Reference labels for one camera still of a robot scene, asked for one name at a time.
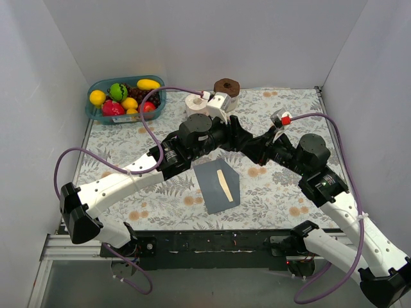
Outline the grey envelope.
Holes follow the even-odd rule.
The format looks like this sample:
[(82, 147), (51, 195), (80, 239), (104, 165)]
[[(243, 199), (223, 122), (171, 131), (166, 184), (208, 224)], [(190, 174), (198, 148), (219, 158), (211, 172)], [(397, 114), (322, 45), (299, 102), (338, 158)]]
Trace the grey envelope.
[[(233, 202), (229, 202), (220, 187), (217, 170), (224, 173), (226, 182), (231, 191)], [(206, 162), (194, 167), (195, 175), (200, 186), (208, 214), (217, 214), (240, 204), (240, 176), (223, 159)]]

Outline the cream letter paper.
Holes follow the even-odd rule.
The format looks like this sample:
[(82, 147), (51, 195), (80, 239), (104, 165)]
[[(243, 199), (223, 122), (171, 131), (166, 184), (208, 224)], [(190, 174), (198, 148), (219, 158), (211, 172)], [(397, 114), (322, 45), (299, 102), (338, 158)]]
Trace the cream letter paper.
[(234, 199), (233, 199), (233, 197), (232, 197), (232, 194), (231, 194), (231, 191), (230, 191), (230, 189), (229, 189), (229, 186), (228, 186), (228, 184), (227, 184), (227, 182), (226, 182), (224, 173), (223, 173), (223, 171), (222, 171), (221, 169), (218, 169), (218, 170), (217, 170), (217, 176), (218, 176), (218, 181), (219, 181), (220, 187), (222, 188), (222, 191), (223, 191), (224, 194), (226, 195), (228, 201), (229, 201), (229, 202), (233, 202)]

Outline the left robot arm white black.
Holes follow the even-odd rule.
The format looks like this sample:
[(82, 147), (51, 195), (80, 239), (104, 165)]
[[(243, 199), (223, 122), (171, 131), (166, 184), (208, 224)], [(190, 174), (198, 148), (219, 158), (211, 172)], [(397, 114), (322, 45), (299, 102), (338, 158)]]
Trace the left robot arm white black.
[(137, 248), (132, 229), (125, 223), (104, 220), (103, 212), (141, 189), (187, 171), (192, 161), (218, 148), (241, 151), (252, 138), (234, 115), (221, 120), (195, 114), (116, 173), (79, 187), (71, 182), (63, 185), (60, 212), (72, 243), (83, 244), (95, 239), (110, 244), (124, 257), (131, 256)]

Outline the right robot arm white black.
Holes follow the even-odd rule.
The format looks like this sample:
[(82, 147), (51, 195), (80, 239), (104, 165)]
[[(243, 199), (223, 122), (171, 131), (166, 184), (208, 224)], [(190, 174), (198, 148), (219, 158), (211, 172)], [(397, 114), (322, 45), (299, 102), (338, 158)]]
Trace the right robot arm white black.
[(277, 244), (296, 254), (313, 252), (348, 273), (376, 307), (390, 307), (410, 291), (410, 257), (397, 248), (360, 209), (346, 183), (328, 167), (330, 151), (325, 140), (305, 134), (293, 147), (286, 135), (269, 130), (252, 138), (242, 153), (260, 166), (269, 160), (301, 176), (303, 195), (329, 216), (354, 245), (354, 249), (327, 235), (311, 221), (292, 228)]

